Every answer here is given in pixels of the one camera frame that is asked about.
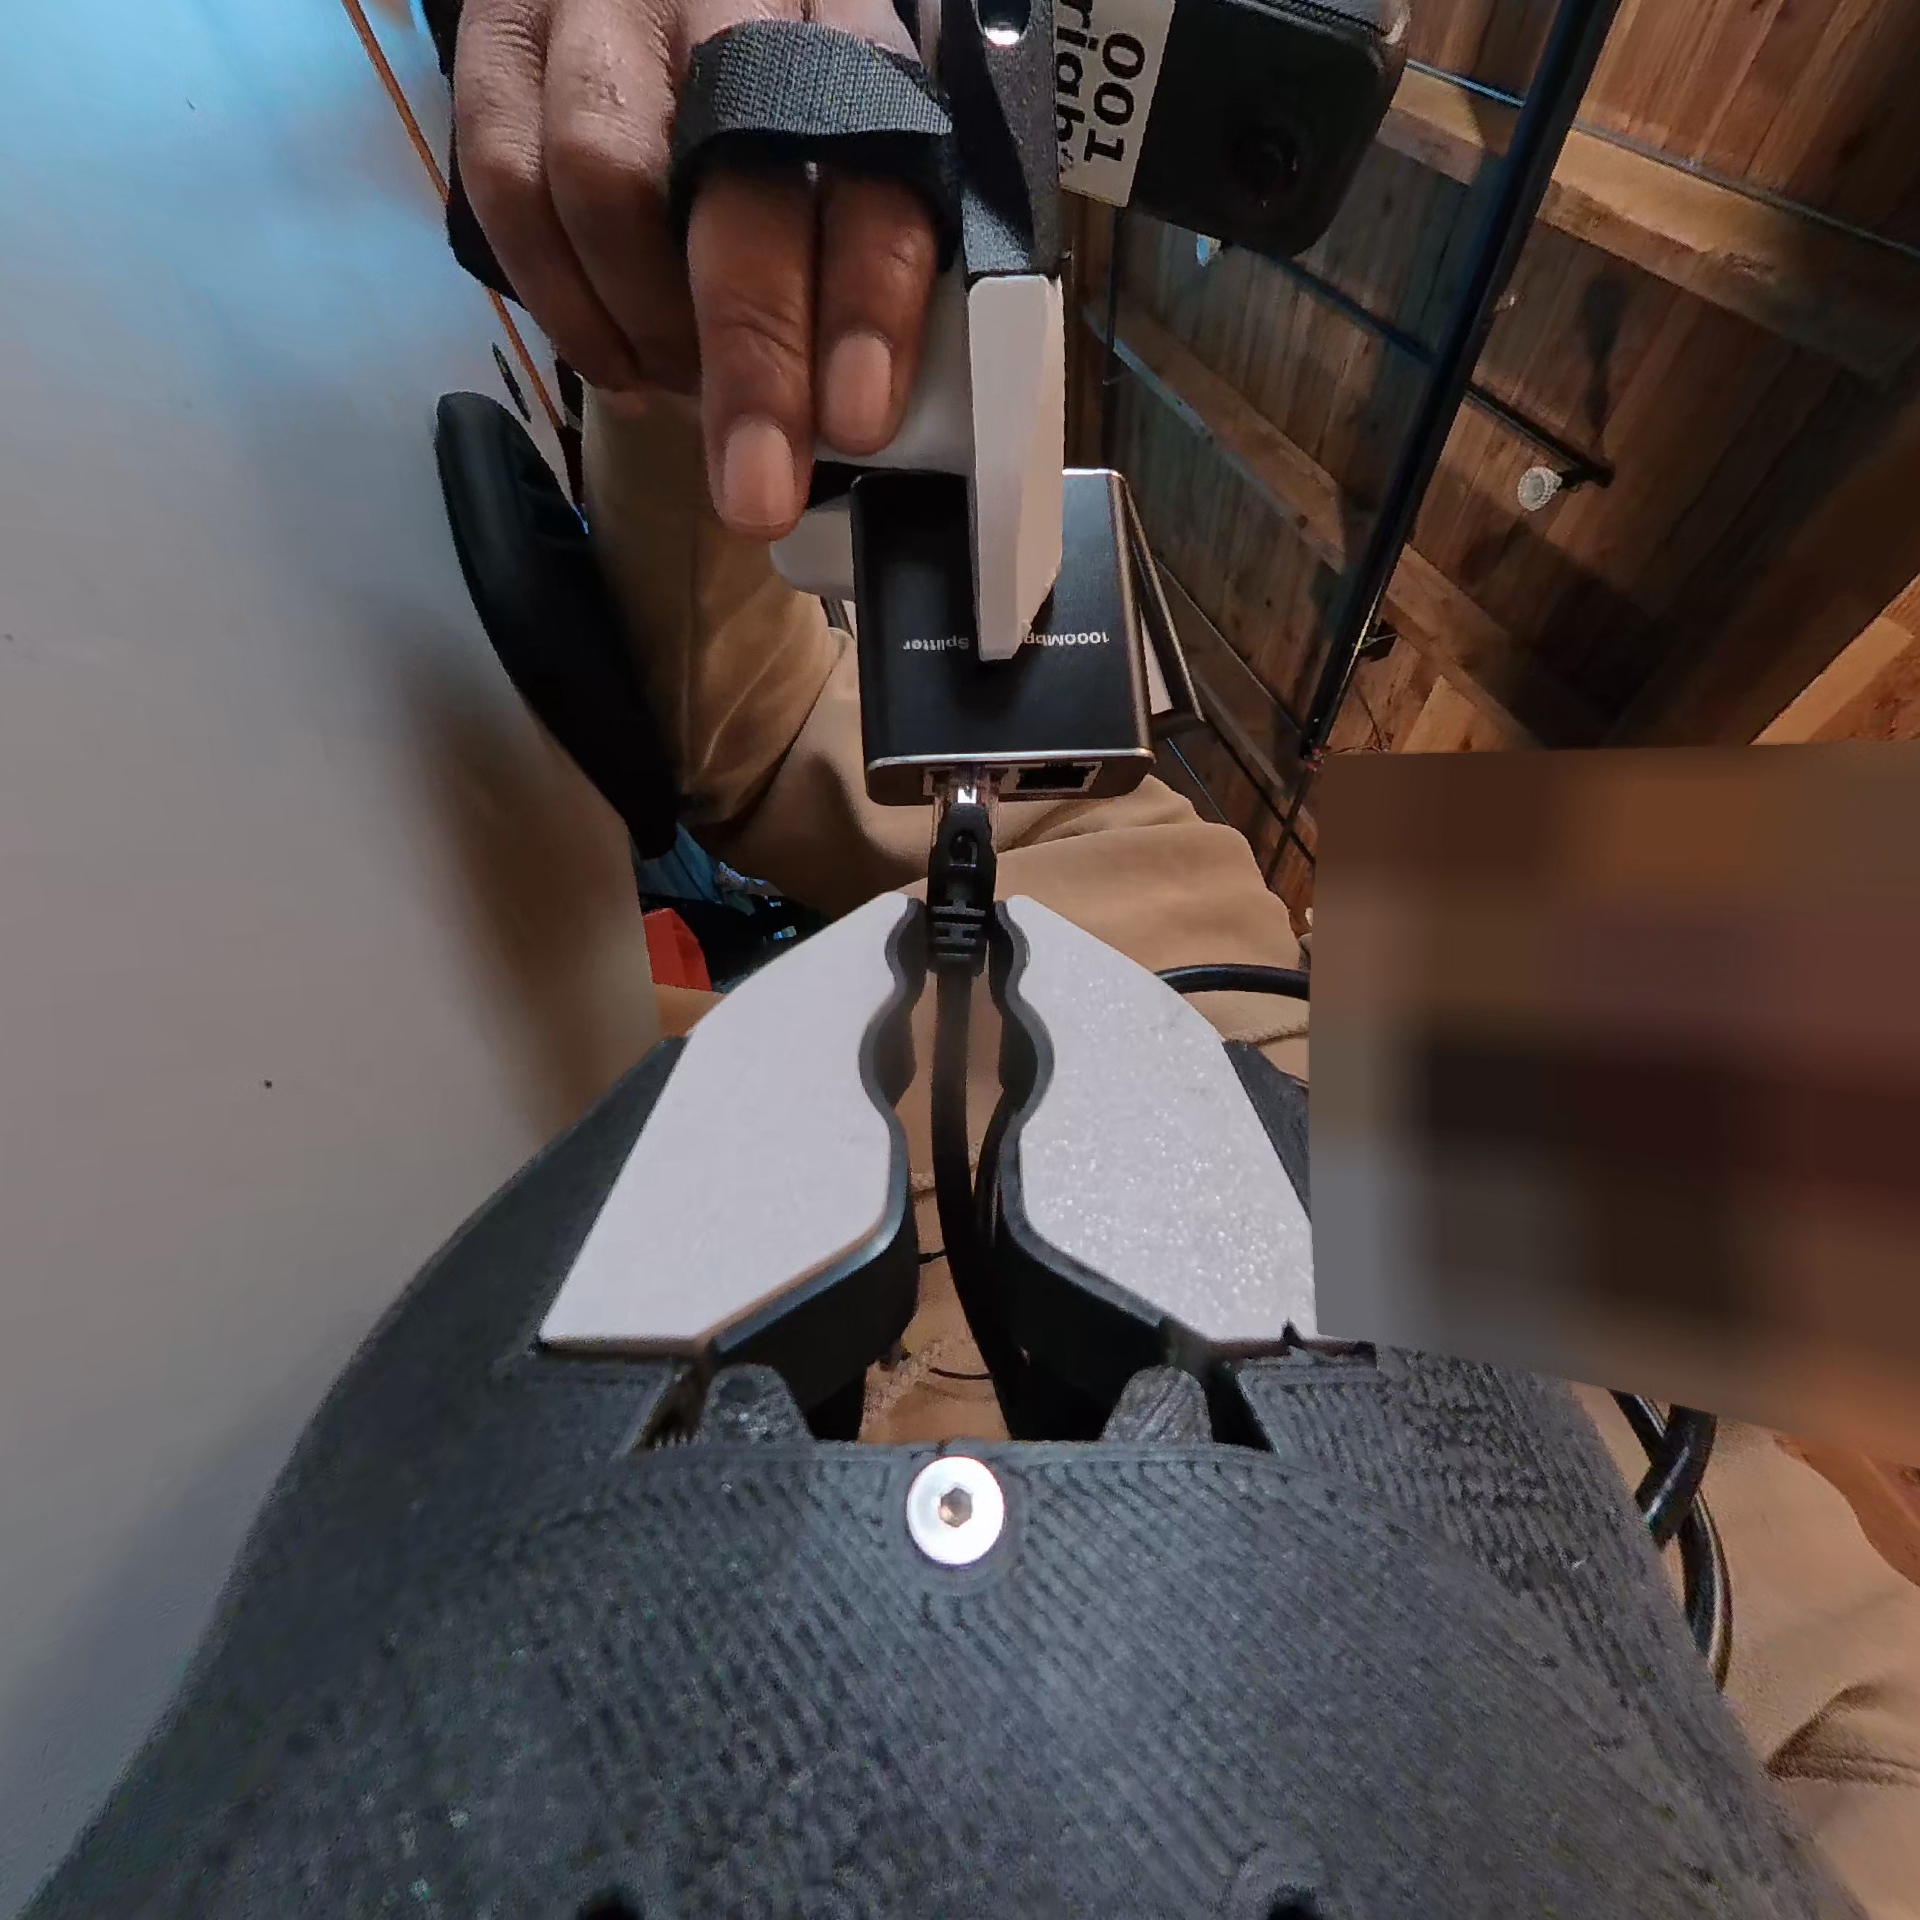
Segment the person's right hand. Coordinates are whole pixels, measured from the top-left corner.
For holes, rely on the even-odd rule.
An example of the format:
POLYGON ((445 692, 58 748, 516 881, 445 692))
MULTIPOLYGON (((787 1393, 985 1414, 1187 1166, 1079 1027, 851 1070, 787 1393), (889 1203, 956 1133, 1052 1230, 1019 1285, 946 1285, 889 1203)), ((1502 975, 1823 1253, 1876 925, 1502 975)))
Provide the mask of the person's right hand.
POLYGON ((914 189, 754 161, 666 224, 683 57, 730 24, 803 19, 914 57, 897 5, 474 0, 453 151, 482 233, 559 358, 610 407, 695 400, 722 526, 774 543, 809 456, 889 447, 927 344, 938 228, 914 189))

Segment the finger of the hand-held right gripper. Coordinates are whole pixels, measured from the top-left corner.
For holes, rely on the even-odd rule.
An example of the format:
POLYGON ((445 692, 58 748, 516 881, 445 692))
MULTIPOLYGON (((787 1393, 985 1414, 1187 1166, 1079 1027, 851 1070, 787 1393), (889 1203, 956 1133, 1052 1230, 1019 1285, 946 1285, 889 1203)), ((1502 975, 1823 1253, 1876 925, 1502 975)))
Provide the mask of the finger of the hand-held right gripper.
POLYGON ((1063 571, 1067 328, 1052 272, 965 293, 977 656, 1005 664, 1063 571))
POLYGON ((851 488, 870 468, 901 473, 973 473, 973 351, 965 351, 965 283, 938 283, 917 335, 917 372, 901 423, 885 454, 851 456, 827 439, 809 454, 803 513, 769 543, 769 564, 787 588, 851 607, 851 488))

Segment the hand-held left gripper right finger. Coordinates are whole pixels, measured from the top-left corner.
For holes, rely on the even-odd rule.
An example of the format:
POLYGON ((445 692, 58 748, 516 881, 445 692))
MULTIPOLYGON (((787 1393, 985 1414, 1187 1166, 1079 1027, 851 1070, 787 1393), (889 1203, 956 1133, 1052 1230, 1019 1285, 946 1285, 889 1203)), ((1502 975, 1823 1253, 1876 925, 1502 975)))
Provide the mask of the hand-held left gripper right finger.
POLYGON ((1002 1216, 1038 1267, 1206 1355, 1311 1337, 1308 1207, 1222 1037, 1031 897, 1002 901, 1011 1102, 1002 1216))

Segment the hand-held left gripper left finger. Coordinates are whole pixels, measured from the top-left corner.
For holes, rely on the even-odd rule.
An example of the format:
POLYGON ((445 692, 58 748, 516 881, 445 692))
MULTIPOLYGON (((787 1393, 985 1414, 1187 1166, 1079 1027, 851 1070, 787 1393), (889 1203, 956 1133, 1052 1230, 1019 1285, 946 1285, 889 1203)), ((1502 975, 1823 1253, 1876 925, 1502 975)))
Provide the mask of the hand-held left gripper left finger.
POLYGON ((910 1142, 917 897, 738 982, 676 1054, 547 1316, 554 1355, 862 1372, 917 1297, 910 1142))

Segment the black ethernet splitter box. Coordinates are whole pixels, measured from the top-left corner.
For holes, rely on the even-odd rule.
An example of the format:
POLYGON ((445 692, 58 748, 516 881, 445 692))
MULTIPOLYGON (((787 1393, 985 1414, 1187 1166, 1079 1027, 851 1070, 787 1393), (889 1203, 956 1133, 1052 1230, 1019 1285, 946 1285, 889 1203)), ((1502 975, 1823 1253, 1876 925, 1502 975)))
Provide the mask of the black ethernet splitter box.
POLYGON ((873 807, 956 771, 1005 800, 1107 800, 1149 775, 1145 607, 1114 468, 1063 473, 1063 571, 1030 643, 985 656, 961 473, 851 478, 859 748, 873 807))

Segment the person's beige clothed body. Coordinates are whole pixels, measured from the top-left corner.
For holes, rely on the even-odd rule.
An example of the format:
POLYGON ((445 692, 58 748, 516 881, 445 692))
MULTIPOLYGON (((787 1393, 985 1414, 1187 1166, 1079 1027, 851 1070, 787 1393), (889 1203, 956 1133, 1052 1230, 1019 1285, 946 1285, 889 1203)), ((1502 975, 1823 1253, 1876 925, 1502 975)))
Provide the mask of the person's beige clothed body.
MULTIPOLYGON (((927 809, 862 795, 851 633, 722 526, 695 407, 589 390, 585 478, 695 845, 827 919, 917 891, 927 809)), ((1154 775, 1114 807, 1019 807, 995 845, 1011 891, 1149 971, 1301 959, 1251 845, 1154 775)), ((1745 1601, 1729 1707, 1849 1902, 1911 1917, 1911 1583, 1770 1429, 1722 1429, 1703 1492, 1745 1601)))

